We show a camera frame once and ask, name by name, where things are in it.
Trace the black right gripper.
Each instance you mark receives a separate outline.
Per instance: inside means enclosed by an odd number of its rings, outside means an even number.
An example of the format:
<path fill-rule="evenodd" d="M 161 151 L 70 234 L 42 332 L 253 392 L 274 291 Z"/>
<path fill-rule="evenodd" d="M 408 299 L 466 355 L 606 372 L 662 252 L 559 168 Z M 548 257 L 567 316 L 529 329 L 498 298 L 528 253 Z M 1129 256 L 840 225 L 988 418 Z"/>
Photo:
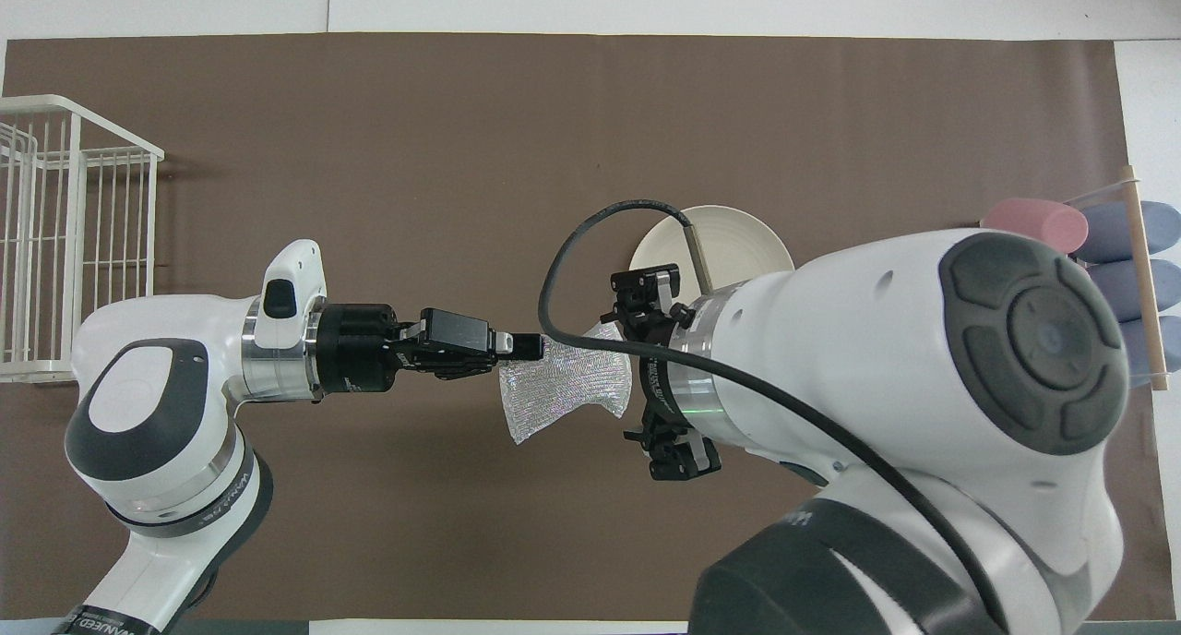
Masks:
<path fill-rule="evenodd" d="M 694 310 L 674 302 L 680 274 L 674 264 L 626 270 L 611 279 L 615 303 L 611 320 L 624 327 L 624 338 L 637 343 L 666 348 L 676 329 L 686 328 Z M 625 438 L 640 443 L 650 457 L 650 474 L 658 482 L 686 482 L 720 470 L 713 441 L 692 428 L 674 402 L 668 364 L 642 356 L 638 375 L 646 397 L 641 428 L 627 430 Z"/>

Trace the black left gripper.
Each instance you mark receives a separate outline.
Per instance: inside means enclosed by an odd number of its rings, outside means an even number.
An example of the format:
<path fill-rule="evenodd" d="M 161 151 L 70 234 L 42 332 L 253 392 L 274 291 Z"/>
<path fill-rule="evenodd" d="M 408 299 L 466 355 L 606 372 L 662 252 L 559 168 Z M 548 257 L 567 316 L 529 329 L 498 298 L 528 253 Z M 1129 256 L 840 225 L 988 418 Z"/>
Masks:
<path fill-rule="evenodd" d="M 489 373 L 498 359 L 541 359 L 537 333 L 491 330 L 483 319 L 423 308 L 417 323 L 398 330 L 397 365 L 438 379 Z"/>

